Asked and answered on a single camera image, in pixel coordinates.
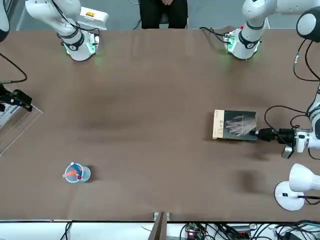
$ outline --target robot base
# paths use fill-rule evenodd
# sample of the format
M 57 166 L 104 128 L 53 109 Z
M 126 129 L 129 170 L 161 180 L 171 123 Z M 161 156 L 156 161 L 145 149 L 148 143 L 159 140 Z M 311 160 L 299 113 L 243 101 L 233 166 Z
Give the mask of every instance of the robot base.
M 87 60 L 93 54 L 98 53 L 99 36 L 87 31 L 82 31 L 82 33 L 84 35 L 84 41 L 78 50 L 72 51 L 64 44 L 66 53 L 75 61 Z
M 240 28 L 237 28 L 234 31 L 229 32 L 224 36 L 224 41 L 229 42 L 225 43 L 225 50 L 229 53 L 232 53 L 238 59 L 249 59 L 253 54 L 258 50 L 260 42 L 258 42 L 253 48 L 246 48 L 239 40 Z
M 298 196 L 304 196 L 304 193 L 292 191 L 289 186 L 289 181 L 282 181 L 274 188 L 275 200 L 279 206 L 285 210 L 297 211 L 304 206 L 305 199 L 298 198 Z

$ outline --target clear acrylic box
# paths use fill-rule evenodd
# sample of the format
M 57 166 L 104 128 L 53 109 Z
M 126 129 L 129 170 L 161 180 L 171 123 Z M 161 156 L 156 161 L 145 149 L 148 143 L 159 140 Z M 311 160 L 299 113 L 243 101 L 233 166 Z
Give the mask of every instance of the clear acrylic box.
M 20 106 L 4 105 L 5 111 L 0 113 L 0 156 L 43 114 L 35 106 L 28 112 Z

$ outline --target black pants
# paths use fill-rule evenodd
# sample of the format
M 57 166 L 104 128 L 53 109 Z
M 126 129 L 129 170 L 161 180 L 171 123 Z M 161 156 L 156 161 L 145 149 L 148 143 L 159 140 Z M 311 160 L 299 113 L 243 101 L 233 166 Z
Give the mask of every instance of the black pants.
M 143 29 L 158 29 L 163 13 L 166 13 L 170 29 L 184 29 L 188 19 L 187 0 L 173 0 L 164 5 L 161 0 L 139 0 Z

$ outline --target white label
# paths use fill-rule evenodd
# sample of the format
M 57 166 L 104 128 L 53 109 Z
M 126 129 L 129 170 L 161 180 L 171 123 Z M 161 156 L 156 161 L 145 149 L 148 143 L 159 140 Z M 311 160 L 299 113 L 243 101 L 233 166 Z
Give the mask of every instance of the white label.
M 225 110 L 215 110 L 213 120 L 212 138 L 221 139 L 224 137 Z
M 6 103 L 3 105 L 5 106 L 5 110 L 0 113 L 0 128 L 2 128 L 12 118 L 12 116 L 21 109 L 20 106 L 12 106 Z

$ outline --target gray floor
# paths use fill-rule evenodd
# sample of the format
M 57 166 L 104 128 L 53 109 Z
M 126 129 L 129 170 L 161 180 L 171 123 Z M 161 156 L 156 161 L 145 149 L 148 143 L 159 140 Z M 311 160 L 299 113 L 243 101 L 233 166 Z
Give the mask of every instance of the gray floor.
M 23 0 L 15 0 L 17 5 L 10 18 L 12 30 L 47 30 L 50 27 L 26 12 Z M 131 30 L 138 20 L 139 6 L 129 0 L 80 0 L 83 7 L 109 14 L 108 30 Z M 243 0 L 188 0 L 189 28 L 239 26 L 244 24 L 242 16 Z M 296 27 L 298 16 L 273 15 L 269 17 L 271 28 L 292 29 Z

